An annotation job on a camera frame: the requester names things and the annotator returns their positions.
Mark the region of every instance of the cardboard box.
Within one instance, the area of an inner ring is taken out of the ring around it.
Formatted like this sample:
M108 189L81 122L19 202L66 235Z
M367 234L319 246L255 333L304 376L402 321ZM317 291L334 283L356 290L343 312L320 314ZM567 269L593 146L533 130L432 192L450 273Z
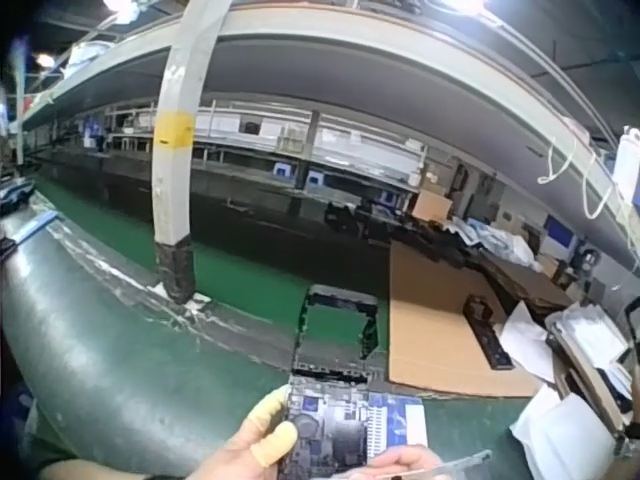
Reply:
M444 223L447 221L451 200L437 193L420 190L416 206L413 208L413 216L425 222L435 221Z

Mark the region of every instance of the black device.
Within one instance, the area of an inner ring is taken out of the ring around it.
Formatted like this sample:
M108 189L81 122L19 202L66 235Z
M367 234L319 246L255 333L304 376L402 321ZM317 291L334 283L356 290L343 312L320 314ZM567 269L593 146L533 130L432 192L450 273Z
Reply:
M500 340L491 325L493 310L487 299L480 295L469 295L462 310L464 318L469 322L471 331L476 336L480 348L493 370L513 370L511 357L504 351Z
M307 315L314 306L349 310L365 318L354 359L321 360L305 348ZM373 296L326 285L309 288L298 320L285 411L299 438L281 462L278 480L329 478L366 463L370 377L364 362L378 346L377 314Z

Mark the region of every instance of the electronic component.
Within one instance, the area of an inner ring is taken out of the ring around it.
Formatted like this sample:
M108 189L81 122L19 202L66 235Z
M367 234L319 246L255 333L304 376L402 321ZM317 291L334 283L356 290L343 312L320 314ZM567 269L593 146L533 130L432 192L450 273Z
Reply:
M469 295L462 313L469 322L471 331L476 336L491 368L493 370L512 370L514 366L511 357L500 345L500 340L491 325L493 310L487 300L478 295Z

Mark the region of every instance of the green conveyor belt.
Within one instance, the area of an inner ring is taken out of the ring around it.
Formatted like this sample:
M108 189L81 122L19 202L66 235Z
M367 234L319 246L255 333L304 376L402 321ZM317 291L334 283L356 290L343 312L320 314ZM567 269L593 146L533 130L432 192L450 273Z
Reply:
M50 182L40 180L39 188L63 215L90 235L129 260L153 269L149 226L86 203ZM222 351L213 344L196 343L188 332L177 333L154 322L143 321L143 313L127 308L114 296L103 292L98 282L91 281L90 275L74 264L47 234L34 239L27 247L25 255L33 257L37 269L34 266L30 271L23 271L23 266L17 262L8 265L7 337L10 344L21 347L17 360L21 368L25 366L26 378L41 378L48 367L43 366L45 363L60 363L92 376L88 390L91 393L86 398L71 396L73 392L87 388L81 379L71 379L70 386L75 390L62 396L56 393L58 403L54 405L47 405L44 394L52 392L54 387L59 388L58 383L66 380L42 380L42 384L32 386L36 396L44 395L40 402L53 427L80 454L98 460L108 459L117 466L133 469L161 458L158 446L139 443L144 435L138 437L134 431L123 437L117 431L127 428L127 422L142 424L138 417L153 414L152 423L155 423L150 428L174 432L176 441L190 439L188 441L194 442L193 455L198 456L201 454L198 448L203 448L203 444L204 448L206 445L213 448L222 441L252 402L284 381L282 373ZM196 245L196 271L201 292L293 330L300 301L308 286L305 279L202 245ZM76 285L67 294L69 298L63 298L61 282ZM42 305L25 305L23 298L27 294L38 299L46 296L47 300ZM94 299L96 303L87 305L85 298ZM44 312L47 318L34 322L32 319L42 315L47 306L71 313L74 309L92 313L82 318L70 314L66 319L64 315L47 317ZM386 309L384 311L381 327L386 339L388 314ZM324 339L343 341L345 332L341 324L344 323L327 322L328 328L317 334ZM29 335L35 332L56 336L60 343L53 346L51 343L34 344L34 337ZM81 343L76 345L71 338ZM93 345L93 350L84 351L78 345ZM64 358L53 358L60 352L66 352ZM150 375L152 371L159 375ZM121 384L126 388L119 391L117 385ZM104 391L113 394L110 397L101 393ZM137 397L133 395L140 391L153 392L152 407L135 403ZM526 480L530 477L524 456L508 433L509 425L525 404L526 400L513 399L426 400L429 443L446 460L492 449L495 454L491 464L493 480ZM61 423L71 406L87 421L93 419L95 422L99 418L99 422L86 427L87 432L78 432ZM187 428L193 428L193 433L185 433ZM172 455L166 462L173 462L174 468L193 463L193 458L175 460L178 453Z

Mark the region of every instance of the white cable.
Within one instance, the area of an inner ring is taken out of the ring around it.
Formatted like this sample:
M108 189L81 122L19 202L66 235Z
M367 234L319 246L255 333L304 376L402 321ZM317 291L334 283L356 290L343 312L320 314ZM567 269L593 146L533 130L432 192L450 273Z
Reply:
M569 155L567 159L564 161L564 164L562 165L562 167L560 167L560 170L558 170L556 173L553 173L553 149L555 147L555 143L556 143L556 139L554 138L553 141L551 142L551 145L549 145L549 152L547 153L547 166L549 167L549 176L538 177L538 183L540 185L546 185L547 183L551 183L560 175L562 175L565 172L565 170L569 168L569 165L571 165L571 162L573 161L573 156L576 153L576 149L578 148L578 139L574 135L573 150L571 151L571 155Z
M598 216L602 213L602 210L604 210L604 206L607 204L607 201L609 200L609 197L611 196L613 191L616 190L615 186L611 185L611 187L609 187L609 190L607 190L607 193L605 193L604 197L602 197L602 200L600 201L600 205L598 205L598 208L596 208L596 211L594 213L590 213L589 212L589 198L588 198L588 195L587 195L587 180L589 179L589 172L591 172L591 168L593 167L594 163L596 163L596 154L595 154L595 152L591 155L591 162L589 163L589 168L587 168L587 170L584 172L584 175L582 177L582 208L584 210L585 216L589 220L595 220L596 218L598 218Z

